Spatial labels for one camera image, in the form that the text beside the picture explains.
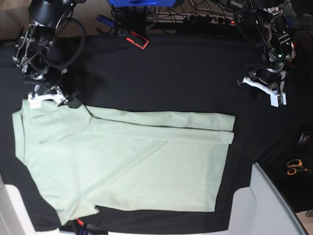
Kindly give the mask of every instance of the black tablecloth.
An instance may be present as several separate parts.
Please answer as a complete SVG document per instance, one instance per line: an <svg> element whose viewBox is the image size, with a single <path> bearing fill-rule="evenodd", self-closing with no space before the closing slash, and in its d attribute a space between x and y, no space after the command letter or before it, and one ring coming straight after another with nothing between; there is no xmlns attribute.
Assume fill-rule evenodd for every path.
<svg viewBox="0 0 313 235"><path fill-rule="evenodd" d="M56 46L63 55L75 50L76 39ZM0 48L0 171L5 183L21 191L37 231L60 226L57 214L39 195L26 167L15 158L11 114L28 91L23 75L12 69L14 48ZM249 87L236 81L244 66L258 62L262 50L219 38L151 36L145 50L114 37L90 37L75 68L92 93L87 105L128 111L194 111L236 116L235 138L229 147L216 211L119 211L100 208L83 218L107 231L146 234L188 234L226 230L234 192L247 187L252 164L284 162L303 125L313 124L313 95L304 69L286 82L288 105L271 107L269 97L252 100Z"/></svg>

